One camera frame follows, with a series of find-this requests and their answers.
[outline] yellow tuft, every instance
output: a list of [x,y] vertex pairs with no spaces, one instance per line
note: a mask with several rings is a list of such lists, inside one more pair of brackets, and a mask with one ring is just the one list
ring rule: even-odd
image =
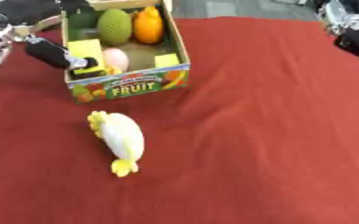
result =
[[94,131],[97,137],[102,138],[101,124],[106,122],[108,114],[104,111],[94,111],[88,116],[89,128]]

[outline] gray floor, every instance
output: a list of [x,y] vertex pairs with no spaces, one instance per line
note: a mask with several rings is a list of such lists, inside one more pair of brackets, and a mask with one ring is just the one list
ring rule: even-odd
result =
[[274,0],[173,0],[176,18],[220,16],[316,20],[306,7]]

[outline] yellow feet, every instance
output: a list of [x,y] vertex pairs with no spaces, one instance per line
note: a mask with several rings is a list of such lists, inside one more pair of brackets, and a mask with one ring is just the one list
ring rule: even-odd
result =
[[123,178],[130,172],[138,172],[138,166],[134,161],[117,159],[111,164],[111,171],[115,173],[117,177]]

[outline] toy fruit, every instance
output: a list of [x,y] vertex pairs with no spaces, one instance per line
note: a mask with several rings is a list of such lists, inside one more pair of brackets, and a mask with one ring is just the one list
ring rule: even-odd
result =
[[74,30],[95,28],[98,16],[94,11],[83,11],[73,14],[68,18],[68,26]]
[[96,136],[118,157],[111,164],[111,171],[120,178],[138,172],[136,162],[143,156],[144,136],[137,123],[126,115],[108,115],[104,111],[92,112],[88,122]]
[[128,71],[129,58],[125,52],[116,48],[109,48],[103,51],[103,59],[106,67],[117,67],[121,72]]
[[132,21],[124,10],[111,9],[105,11],[99,18],[97,29],[106,44],[118,46],[130,39]]
[[121,74],[122,73],[122,71],[116,66],[108,66],[108,67],[106,67],[105,72],[106,72],[105,75],[114,75],[114,74]]
[[146,7],[134,18],[133,32],[141,43],[157,44],[163,38],[164,29],[163,19],[155,7]]

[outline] orange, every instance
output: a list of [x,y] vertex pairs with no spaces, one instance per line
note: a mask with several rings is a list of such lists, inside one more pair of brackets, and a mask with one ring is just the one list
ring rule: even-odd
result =
[[146,7],[134,19],[135,38],[144,44],[157,44],[164,34],[163,19],[155,7]]

